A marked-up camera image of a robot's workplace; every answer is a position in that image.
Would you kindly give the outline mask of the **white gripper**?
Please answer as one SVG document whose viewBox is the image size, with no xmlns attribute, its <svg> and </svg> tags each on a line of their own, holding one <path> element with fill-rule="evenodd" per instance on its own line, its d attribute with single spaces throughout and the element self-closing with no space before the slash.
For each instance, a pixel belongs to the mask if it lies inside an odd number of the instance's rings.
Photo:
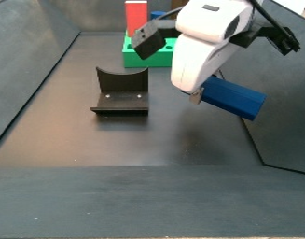
<svg viewBox="0 0 305 239">
<path fill-rule="evenodd" d="M 248 0 L 189 0 L 176 20 L 181 33 L 173 50 L 170 81 L 201 101 L 204 80 L 218 70 L 238 50 L 229 38 L 249 24 L 253 6 Z"/>
</svg>

